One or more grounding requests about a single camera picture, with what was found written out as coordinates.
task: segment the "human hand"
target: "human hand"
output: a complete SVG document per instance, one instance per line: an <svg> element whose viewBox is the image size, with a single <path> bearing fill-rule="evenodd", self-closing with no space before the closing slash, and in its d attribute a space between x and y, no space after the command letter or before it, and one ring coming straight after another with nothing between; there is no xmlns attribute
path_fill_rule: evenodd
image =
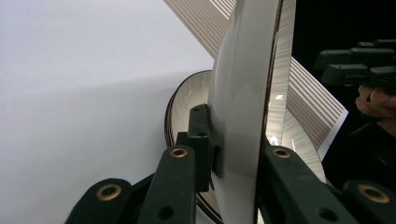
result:
<svg viewBox="0 0 396 224"><path fill-rule="evenodd" d="M356 99L359 111L374 118L381 118L377 124L396 137L396 95L387 95L381 88L364 86L359 86L359 94Z"/></svg>

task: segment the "brass screw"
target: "brass screw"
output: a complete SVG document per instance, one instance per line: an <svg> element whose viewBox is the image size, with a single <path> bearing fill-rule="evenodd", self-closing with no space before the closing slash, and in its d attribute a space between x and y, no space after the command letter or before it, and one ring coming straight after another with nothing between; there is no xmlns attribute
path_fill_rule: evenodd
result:
<svg viewBox="0 0 396 224"><path fill-rule="evenodd" d="M176 158L185 157L189 152L184 148L175 148L171 151L171 156Z"/></svg>
<svg viewBox="0 0 396 224"><path fill-rule="evenodd" d="M390 201L389 196L376 187L370 185L358 185L358 190L361 195L375 203L388 203Z"/></svg>
<svg viewBox="0 0 396 224"><path fill-rule="evenodd" d="M99 190L96 192L96 197L100 201L106 202L117 198L117 196L119 196L120 193L121 193L121 187L119 185L108 184L99 188Z"/></svg>
<svg viewBox="0 0 396 224"><path fill-rule="evenodd" d="M286 158L291 156L291 154L287 150L282 149L282 148L274 149L273 150L273 154L278 156L278 157L280 157L280 158L283 158L283 159L286 159Z"/></svg>

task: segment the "white table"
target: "white table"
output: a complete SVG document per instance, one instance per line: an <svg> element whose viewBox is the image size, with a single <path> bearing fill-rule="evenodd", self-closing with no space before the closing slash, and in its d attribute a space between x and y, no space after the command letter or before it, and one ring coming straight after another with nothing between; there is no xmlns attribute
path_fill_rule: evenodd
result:
<svg viewBox="0 0 396 224"><path fill-rule="evenodd" d="M169 97L212 65L161 0L2 1L0 223L63 223L98 181L153 173Z"/></svg>

